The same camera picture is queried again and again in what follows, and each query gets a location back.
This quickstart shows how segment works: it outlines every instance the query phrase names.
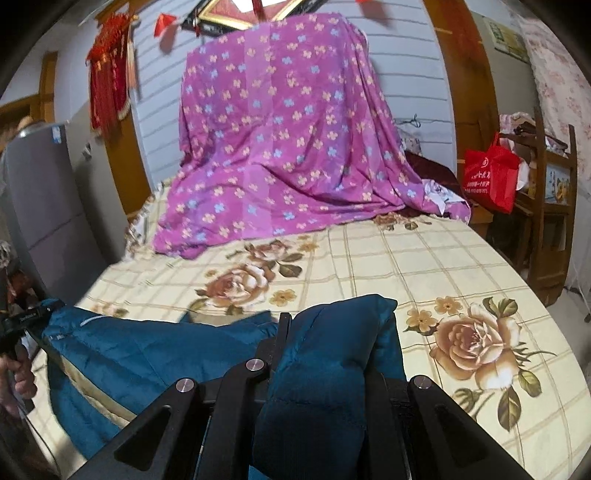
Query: floral bedsheet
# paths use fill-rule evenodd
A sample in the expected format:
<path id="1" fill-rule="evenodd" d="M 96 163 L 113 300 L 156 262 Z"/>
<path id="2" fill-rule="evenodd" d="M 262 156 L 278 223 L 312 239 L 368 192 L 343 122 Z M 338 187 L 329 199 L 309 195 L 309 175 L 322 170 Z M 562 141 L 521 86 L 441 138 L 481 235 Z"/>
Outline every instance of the floral bedsheet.
<path id="1" fill-rule="evenodd" d="M 147 238 L 166 191 L 149 209 Z M 407 376 L 432 378 L 535 479 L 566 480 L 591 444 L 591 395 L 564 336 L 521 277 L 464 223 L 391 216 L 236 241 L 193 261 L 138 243 L 130 256 L 109 267 L 79 306 L 168 322 L 190 309 L 190 321 L 221 325 L 379 293 L 398 300 Z"/>

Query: strap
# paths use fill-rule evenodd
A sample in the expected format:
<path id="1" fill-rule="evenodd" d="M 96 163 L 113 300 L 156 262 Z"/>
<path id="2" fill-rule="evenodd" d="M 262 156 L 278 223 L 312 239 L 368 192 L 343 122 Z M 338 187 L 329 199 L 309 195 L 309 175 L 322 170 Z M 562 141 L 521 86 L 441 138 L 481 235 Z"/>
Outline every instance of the strap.
<path id="1" fill-rule="evenodd" d="M 499 144 L 499 132 L 495 132 L 495 138 L 491 143 L 491 147 L 495 147 Z"/>

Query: floral curtain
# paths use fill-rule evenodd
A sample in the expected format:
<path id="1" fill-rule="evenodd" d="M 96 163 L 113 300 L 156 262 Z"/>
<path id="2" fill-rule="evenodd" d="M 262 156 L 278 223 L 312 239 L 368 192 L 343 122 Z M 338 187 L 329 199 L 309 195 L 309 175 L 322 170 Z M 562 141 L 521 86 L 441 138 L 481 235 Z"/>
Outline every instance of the floral curtain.
<path id="1" fill-rule="evenodd" d="M 577 135 L 579 184 L 591 192 L 591 86 L 560 40 L 540 20 L 517 15 L 540 97 L 544 123 L 569 143 Z"/>
<path id="2" fill-rule="evenodd" d="M 579 193 L 567 285 L 578 288 L 591 305 L 591 86 L 560 40 L 540 20 L 515 15 L 534 71 L 545 127 L 569 142 L 577 136 Z"/>

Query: red bag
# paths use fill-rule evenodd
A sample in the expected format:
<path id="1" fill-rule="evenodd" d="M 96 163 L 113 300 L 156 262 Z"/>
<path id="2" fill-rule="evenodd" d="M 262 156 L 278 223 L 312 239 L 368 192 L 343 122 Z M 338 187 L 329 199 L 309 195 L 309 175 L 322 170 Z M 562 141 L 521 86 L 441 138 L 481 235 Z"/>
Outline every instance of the red bag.
<path id="1" fill-rule="evenodd" d="M 498 143 L 497 132 L 486 152 L 466 150 L 462 187 L 468 197 L 484 208 L 511 213 L 515 203 L 519 157 Z"/>

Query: metal bolt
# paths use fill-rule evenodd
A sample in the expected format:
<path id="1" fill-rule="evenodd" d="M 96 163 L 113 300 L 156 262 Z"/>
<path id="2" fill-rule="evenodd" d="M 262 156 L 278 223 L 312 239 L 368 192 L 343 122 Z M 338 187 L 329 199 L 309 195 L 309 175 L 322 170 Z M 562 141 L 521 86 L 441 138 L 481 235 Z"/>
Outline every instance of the metal bolt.
<path id="1" fill-rule="evenodd" d="M 418 375 L 414 378 L 414 384 L 421 389 L 429 388 L 433 385 L 433 382 L 429 377 L 425 377 L 425 375 Z"/>
<path id="2" fill-rule="evenodd" d="M 251 358 L 248 362 L 246 362 L 246 368 L 248 368 L 251 372 L 258 372 L 264 366 L 265 362 L 260 358 Z"/>
<path id="3" fill-rule="evenodd" d="M 181 393 L 190 392 L 195 387 L 195 382 L 190 378 L 182 378 L 177 382 L 177 390 Z"/>

